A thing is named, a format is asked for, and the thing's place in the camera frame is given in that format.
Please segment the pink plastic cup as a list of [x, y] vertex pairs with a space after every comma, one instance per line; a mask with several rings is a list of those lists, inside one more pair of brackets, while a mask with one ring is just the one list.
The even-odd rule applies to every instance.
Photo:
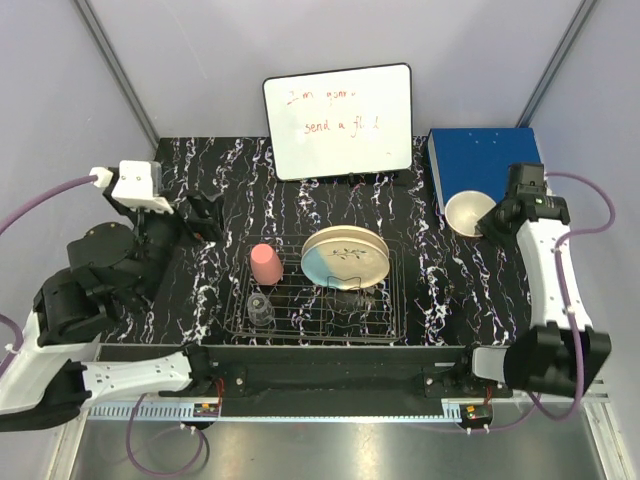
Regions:
[[265, 243], [255, 245], [250, 252], [250, 266], [260, 285], [275, 285], [283, 277], [284, 268], [276, 250]]

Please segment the blue and cream plate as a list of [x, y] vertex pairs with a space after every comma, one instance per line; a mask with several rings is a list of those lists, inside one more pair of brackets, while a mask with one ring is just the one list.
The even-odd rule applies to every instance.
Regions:
[[331, 235], [322, 229], [303, 244], [301, 269], [315, 285], [357, 290], [382, 282], [390, 271], [389, 252], [371, 243]]

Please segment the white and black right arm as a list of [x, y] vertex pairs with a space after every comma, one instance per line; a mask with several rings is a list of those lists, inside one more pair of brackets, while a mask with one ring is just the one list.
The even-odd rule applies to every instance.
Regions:
[[550, 194], [540, 163], [508, 169], [504, 198], [478, 222], [491, 242], [518, 248], [528, 280], [528, 330], [507, 347], [476, 347], [454, 371], [454, 384], [476, 396], [491, 381], [522, 390], [580, 399], [611, 353], [580, 298], [569, 241], [576, 236], [564, 198]]

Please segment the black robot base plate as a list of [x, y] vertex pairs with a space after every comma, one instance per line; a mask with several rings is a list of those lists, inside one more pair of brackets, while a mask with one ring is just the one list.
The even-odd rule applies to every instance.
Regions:
[[176, 392], [151, 386], [150, 374], [107, 401], [140, 394], [166, 401], [222, 398], [225, 420], [428, 421], [454, 400], [481, 403], [510, 390], [470, 373], [463, 347], [193, 346], [204, 377]]

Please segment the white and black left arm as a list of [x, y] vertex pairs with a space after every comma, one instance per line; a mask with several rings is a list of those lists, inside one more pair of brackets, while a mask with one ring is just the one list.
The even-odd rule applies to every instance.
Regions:
[[103, 196], [133, 225], [105, 222], [91, 228], [68, 245], [68, 267], [35, 295], [23, 333], [1, 364], [4, 432], [57, 427], [96, 404], [127, 396], [223, 391], [207, 349], [194, 343], [156, 360], [94, 359], [100, 336], [122, 319], [119, 308], [142, 312], [152, 305], [179, 246], [221, 238], [222, 196], [187, 195], [187, 217], [130, 209], [110, 189]]

